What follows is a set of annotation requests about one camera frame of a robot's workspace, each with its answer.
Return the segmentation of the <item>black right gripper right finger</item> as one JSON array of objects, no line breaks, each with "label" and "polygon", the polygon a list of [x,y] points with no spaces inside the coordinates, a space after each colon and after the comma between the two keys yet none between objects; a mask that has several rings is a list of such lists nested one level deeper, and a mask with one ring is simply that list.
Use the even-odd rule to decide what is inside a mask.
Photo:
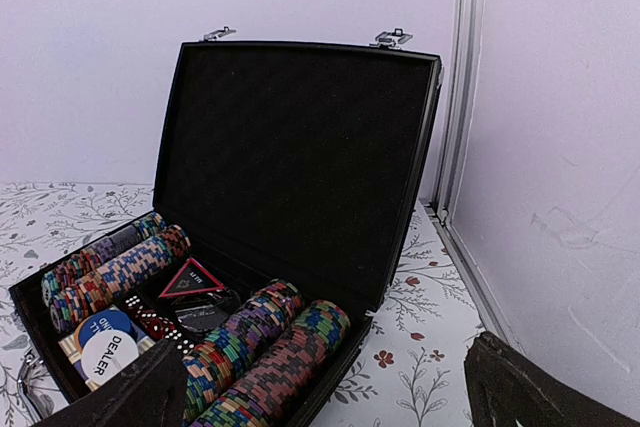
[{"label": "black right gripper right finger", "polygon": [[639,422],[559,382],[493,333],[464,360],[475,426],[630,426]]}]

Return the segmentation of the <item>white dealer button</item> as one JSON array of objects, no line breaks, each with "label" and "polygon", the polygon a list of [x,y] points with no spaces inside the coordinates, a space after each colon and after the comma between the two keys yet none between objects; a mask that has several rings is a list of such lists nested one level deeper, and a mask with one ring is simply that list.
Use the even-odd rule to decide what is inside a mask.
[{"label": "white dealer button", "polygon": [[134,339],[119,330],[105,330],[90,338],[83,351],[81,365],[88,379],[105,384],[139,356]]}]

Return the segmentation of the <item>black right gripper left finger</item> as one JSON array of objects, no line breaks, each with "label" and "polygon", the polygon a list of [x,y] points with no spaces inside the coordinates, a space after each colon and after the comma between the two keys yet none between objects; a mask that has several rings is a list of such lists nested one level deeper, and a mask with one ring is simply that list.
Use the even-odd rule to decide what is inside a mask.
[{"label": "black right gripper left finger", "polygon": [[183,423],[187,371],[162,340],[104,386],[40,421],[40,427],[173,427]]}]

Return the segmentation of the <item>blue small blind button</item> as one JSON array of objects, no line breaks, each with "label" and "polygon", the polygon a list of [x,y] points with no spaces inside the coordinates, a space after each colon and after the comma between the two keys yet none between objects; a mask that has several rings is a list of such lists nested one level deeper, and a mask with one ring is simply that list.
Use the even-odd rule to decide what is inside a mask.
[{"label": "blue small blind button", "polygon": [[83,322],[76,330],[76,343],[80,347],[84,347],[96,334],[112,329],[127,332],[129,330],[128,318],[121,312],[114,310],[95,314]]}]

